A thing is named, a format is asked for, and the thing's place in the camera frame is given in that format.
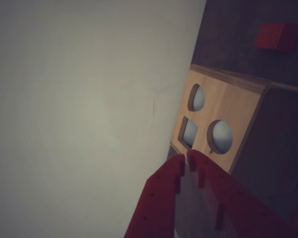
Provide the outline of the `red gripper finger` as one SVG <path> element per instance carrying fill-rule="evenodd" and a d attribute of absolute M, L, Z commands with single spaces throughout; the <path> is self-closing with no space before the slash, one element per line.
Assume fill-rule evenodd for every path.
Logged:
<path fill-rule="evenodd" d="M 187 160 L 220 237 L 298 238 L 298 221 L 285 222 L 209 157 L 188 150 Z"/>
<path fill-rule="evenodd" d="M 147 179 L 124 237 L 174 237 L 175 197 L 184 175 L 185 156 L 177 154 Z"/>

